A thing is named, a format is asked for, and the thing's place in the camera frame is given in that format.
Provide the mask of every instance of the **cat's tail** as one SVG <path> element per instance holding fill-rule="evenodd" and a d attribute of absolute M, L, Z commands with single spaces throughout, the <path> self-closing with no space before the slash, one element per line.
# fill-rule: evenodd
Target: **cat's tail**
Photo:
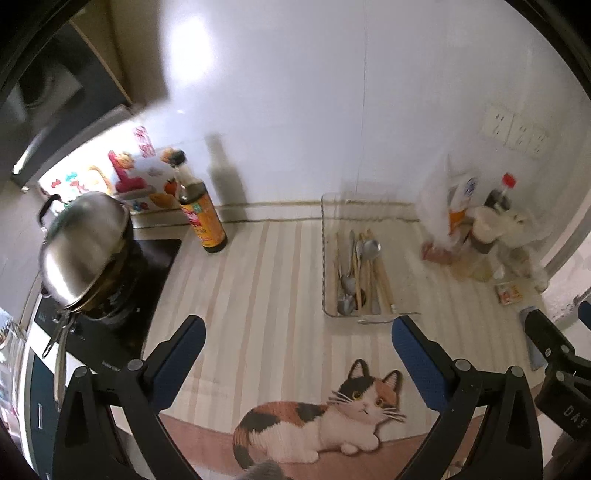
<path fill-rule="evenodd" d="M 249 432 L 242 422 L 234 430 L 234 437 L 232 439 L 232 449 L 234 450 L 234 458 L 244 470 L 252 467 L 255 462 L 252 460 L 250 453 L 248 453 L 248 446 L 251 444 Z"/>

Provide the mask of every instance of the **red bottle cap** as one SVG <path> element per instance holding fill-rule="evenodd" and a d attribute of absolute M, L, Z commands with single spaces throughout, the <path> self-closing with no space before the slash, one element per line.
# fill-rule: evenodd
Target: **red bottle cap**
<path fill-rule="evenodd" d="M 512 189 L 513 187 L 515 187 L 516 183 L 517 180 L 510 173 L 505 173 L 503 175 L 503 185 L 507 185 L 510 189 Z"/>

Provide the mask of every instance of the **black bottle cap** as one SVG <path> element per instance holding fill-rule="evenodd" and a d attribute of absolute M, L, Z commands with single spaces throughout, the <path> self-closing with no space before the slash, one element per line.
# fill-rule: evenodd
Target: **black bottle cap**
<path fill-rule="evenodd" d="M 184 151 L 182 150 L 175 150 L 168 156 L 168 163 L 170 163 L 173 167 L 178 167 L 186 161 L 187 157 L 185 157 Z"/>

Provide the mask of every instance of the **cat's head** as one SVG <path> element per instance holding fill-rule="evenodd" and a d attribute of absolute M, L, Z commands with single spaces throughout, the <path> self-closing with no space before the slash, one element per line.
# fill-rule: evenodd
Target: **cat's head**
<path fill-rule="evenodd" d="M 398 413 L 401 381 L 402 374 L 398 370 L 392 370 L 383 379 L 372 377 L 367 363 L 359 358 L 339 391 L 333 392 L 329 403 L 344 415 L 363 423 L 377 425 L 389 419 L 402 421 L 404 416 Z"/>

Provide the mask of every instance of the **black glass cooktop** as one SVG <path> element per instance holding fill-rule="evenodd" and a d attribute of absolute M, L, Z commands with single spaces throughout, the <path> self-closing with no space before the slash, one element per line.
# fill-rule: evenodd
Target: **black glass cooktop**
<path fill-rule="evenodd" d="M 129 360 L 141 356 L 156 305 L 181 241 L 139 240 L 138 245 L 148 266 L 134 290 L 135 310 L 116 329 L 81 314 L 77 318 L 76 330 L 68 334 L 66 350 L 97 373 L 119 371 Z M 47 298 L 41 299 L 35 313 L 34 321 L 50 336 L 56 328 L 54 319 L 57 310 L 55 300 Z"/>

